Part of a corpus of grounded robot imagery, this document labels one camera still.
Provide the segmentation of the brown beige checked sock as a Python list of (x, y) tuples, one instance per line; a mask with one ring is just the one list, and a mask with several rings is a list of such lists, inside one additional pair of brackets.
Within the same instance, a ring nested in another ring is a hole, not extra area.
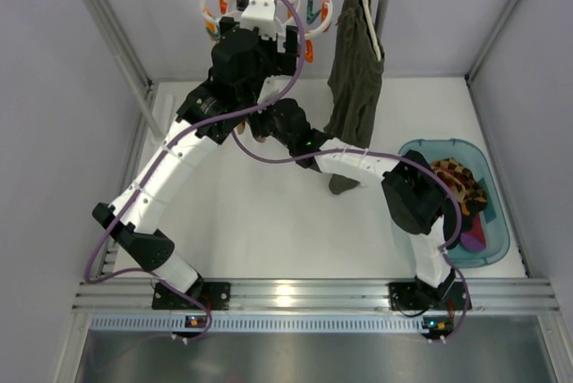
[(258, 135), (256, 132), (252, 131), (250, 124), (247, 121), (240, 122), (236, 127), (236, 133), (238, 135), (248, 134), (250, 135), (256, 142), (264, 143), (266, 141), (265, 137)]

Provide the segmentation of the red purple striped sock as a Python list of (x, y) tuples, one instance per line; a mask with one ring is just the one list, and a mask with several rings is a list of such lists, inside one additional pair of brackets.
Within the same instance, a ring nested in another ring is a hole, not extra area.
[(481, 252), (487, 247), (486, 235), (482, 228), (481, 218), (476, 215), (472, 222), (467, 222), (461, 235), (461, 245), (471, 252)]

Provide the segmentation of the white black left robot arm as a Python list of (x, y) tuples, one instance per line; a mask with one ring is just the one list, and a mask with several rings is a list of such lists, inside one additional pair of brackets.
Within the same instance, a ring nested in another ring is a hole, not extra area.
[(242, 122), (280, 102), (304, 65), (301, 22), (286, 27), (284, 44), (263, 28), (223, 18), (219, 42), (211, 50), (208, 77), (178, 108), (167, 136), (126, 190), (98, 204), (94, 218), (137, 263), (165, 287), (193, 299), (202, 277), (158, 228), (158, 222), (192, 171), (222, 145)]

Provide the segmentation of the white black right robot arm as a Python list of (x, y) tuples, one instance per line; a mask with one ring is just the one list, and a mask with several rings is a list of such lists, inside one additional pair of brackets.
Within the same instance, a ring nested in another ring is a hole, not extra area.
[(303, 168), (380, 188), (392, 222), (411, 242), (415, 295), (426, 302), (446, 297), (456, 278), (447, 249), (461, 233), (461, 208), (420, 153), (400, 157), (349, 145), (311, 127), (291, 98), (250, 115), (248, 123), (254, 137), (276, 139)]

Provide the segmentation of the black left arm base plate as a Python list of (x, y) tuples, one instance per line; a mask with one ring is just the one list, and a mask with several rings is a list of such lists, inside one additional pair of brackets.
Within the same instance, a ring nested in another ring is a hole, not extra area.
[[(227, 282), (205, 282), (197, 301), (210, 311), (226, 311), (231, 297), (231, 284)], [(157, 283), (154, 287), (151, 308), (161, 311), (198, 310), (198, 307), (180, 295)]]

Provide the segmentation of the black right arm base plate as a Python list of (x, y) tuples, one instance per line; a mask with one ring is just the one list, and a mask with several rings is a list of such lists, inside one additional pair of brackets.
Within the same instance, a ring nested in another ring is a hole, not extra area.
[(419, 280), (389, 284), (393, 311), (462, 311), (468, 295), (461, 282), (434, 288)]

